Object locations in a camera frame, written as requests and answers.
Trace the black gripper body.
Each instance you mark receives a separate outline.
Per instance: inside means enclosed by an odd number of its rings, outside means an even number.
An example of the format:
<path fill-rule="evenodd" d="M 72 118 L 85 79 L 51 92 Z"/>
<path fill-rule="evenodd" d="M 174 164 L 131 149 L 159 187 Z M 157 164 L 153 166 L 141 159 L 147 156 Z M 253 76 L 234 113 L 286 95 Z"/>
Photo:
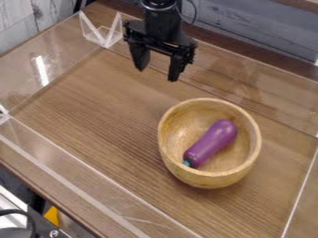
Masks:
<path fill-rule="evenodd" d="M 145 19 L 125 21 L 125 41 L 134 40 L 170 57 L 190 53 L 193 62 L 197 43 L 182 30 L 181 4 L 182 0 L 141 0 Z"/>

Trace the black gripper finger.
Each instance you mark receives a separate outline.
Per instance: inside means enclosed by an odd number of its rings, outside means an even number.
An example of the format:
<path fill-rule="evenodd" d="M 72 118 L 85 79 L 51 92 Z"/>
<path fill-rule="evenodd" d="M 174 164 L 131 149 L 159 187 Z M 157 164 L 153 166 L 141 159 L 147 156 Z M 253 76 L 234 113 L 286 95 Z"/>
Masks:
<path fill-rule="evenodd" d="M 170 82 L 177 82 L 179 79 L 181 73 L 186 69 L 186 65 L 191 62 L 190 53 L 175 53 L 170 57 L 169 65 L 169 80 Z"/>
<path fill-rule="evenodd" d="M 134 66 L 139 71 L 143 71 L 150 64 L 150 49 L 145 44 L 129 41 L 130 51 L 133 55 Z"/>

